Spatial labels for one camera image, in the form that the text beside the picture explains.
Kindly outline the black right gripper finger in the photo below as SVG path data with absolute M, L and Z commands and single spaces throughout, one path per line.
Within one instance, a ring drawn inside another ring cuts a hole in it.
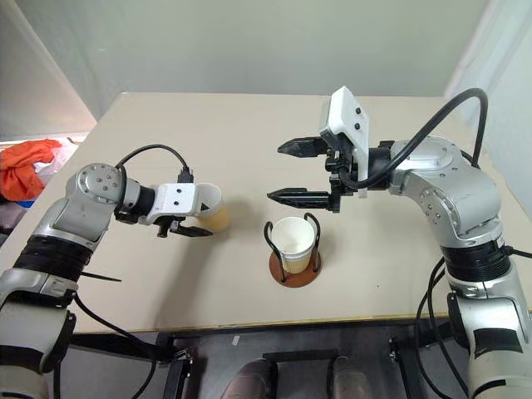
M 327 191 L 284 188 L 267 193 L 267 197 L 279 204 L 297 209 L 332 209 L 330 194 Z
M 291 139 L 277 149 L 279 154 L 298 158 L 314 158 L 326 155 L 329 151 L 327 142 L 319 136 Z

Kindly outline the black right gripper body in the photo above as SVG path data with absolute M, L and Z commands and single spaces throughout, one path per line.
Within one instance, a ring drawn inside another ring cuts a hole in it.
M 339 213 L 341 198 L 363 189 L 362 183 L 357 180 L 358 163 L 353 154 L 355 146 L 345 135 L 324 135 L 323 139 L 328 146 L 325 170 L 330 173 L 331 186 L 328 210 Z

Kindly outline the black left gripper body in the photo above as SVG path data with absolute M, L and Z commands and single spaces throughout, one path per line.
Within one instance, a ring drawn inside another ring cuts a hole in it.
M 155 225 L 159 228 L 157 232 L 158 238 L 166 238 L 168 233 L 180 234 L 180 223 L 185 221 L 185 217 L 178 216 L 161 216 L 155 221 Z

